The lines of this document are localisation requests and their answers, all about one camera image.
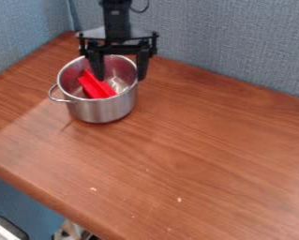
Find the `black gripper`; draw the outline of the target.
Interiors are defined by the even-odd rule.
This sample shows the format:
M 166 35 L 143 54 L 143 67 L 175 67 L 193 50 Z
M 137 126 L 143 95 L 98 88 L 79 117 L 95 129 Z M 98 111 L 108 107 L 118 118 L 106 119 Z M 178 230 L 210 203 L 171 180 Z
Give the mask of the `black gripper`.
M 147 76 L 150 58 L 158 51 L 159 34 L 131 25 L 127 8 L 104 9 L 103 17 L 103 26 L 76 34 L 79 52 L 87 56 L 99 81 L 106 77 L 104 54 L 137 54 L 138 80 L 142 81 Z

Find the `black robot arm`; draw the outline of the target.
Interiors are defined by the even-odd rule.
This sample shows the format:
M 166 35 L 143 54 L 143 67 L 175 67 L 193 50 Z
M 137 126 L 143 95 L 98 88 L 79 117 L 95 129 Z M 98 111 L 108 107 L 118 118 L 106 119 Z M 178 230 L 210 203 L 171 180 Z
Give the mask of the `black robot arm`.
M 137 76 L 142 81 L 147 77 L 150 59 L 158 53 L 158 32 L 137 29 L 130 23 L 130 13 L 143 13 L 149 7 L 137 10 L 131 4 L 133 0 L 99 0 L 104 25 L 76 33 L 79 53 L 88 59 L 92 73 L 100 81 L 106 78 L 107 55 L 134 55 Z

